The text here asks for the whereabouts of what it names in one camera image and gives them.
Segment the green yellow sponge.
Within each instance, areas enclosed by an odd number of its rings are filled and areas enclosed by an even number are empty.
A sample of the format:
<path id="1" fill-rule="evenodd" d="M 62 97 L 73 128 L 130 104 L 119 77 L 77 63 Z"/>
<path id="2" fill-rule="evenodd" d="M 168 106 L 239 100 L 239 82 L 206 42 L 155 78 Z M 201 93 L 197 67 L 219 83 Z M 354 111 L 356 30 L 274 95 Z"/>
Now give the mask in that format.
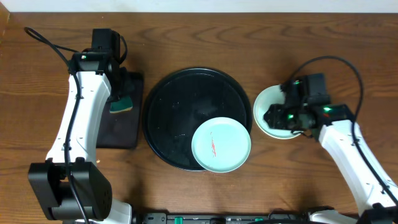
<path id="1" fill-rule="evenodd" d="M 121 113 L 129 111 L 133 107 L 133 103 L 130 96 L 123 96 L 118 101 L 111 102 L 109 112 L 110 113 Z"/>

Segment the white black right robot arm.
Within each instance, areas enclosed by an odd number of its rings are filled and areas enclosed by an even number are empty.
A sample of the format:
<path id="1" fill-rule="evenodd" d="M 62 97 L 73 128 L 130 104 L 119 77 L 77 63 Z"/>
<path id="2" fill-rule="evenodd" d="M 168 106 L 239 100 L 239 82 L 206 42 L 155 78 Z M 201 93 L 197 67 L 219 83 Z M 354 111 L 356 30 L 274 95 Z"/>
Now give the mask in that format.
<path id="1" fill-rule="evenodd" d="M 349 120 L 334 121 L 330 125 L 321 126 L 319 142 L 329 153 L 338 166 L 358 207 L 358 212 L 363 215 L 376 205 L 384 208 L 394 208 L 395 202 L 382 188 L 371 169 L 374 168 L 382 182 L 388 186 L 393 196 L 397 196 L 397 186 L 386 174 L 380 163 L 374 157 L 368 145 L 364 141 L 359 142 L 359 147 L 364 157 L 354 145 L 351 135 L 351 127 L 354 127 L 358 136 L 361 136 L 359 126 Z"/>

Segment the light green plate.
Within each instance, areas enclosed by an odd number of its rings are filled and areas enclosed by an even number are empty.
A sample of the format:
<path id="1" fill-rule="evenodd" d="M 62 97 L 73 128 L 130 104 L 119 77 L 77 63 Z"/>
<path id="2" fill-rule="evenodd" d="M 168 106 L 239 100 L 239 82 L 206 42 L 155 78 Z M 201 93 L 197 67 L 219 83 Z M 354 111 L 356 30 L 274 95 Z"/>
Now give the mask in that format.
<path id="1" fill-rule="evenodd" d="M 201 124 L 192 137 L 192 154 L 202 168 L 227 173 L 241 167 L 251 152 L 251 138 L 238 121 L 217 117 Z"/>
<path id="2" fill-rule="evenodd" d="M 257 96 L 252 109 L 253 118 L 262 132 L 276 139 L 293 139 L 300 135 L 299 132 L 291 133 L 288 130 L 271 129 L 264 121 L 264 114 L 272 104 L 283 104 L 284 94 L 279 85 L 266 88 Z"/>

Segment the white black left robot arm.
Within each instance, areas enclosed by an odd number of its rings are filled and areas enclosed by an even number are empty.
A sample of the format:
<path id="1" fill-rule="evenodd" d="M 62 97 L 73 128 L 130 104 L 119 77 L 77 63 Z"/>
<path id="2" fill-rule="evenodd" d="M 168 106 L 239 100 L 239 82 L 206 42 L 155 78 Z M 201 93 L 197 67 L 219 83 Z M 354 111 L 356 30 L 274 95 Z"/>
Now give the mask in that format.
<path id="1" fill-rule="evenodd" d="M 69 61 L 69 92 L 60 129 L 44 162 L 32 163 L 28 180 L 49 220 L 132 223 L 132 206 L 113 198 L 96 166 L 100 121 L 121 81 L 112 52 L 78 52 Z"/>

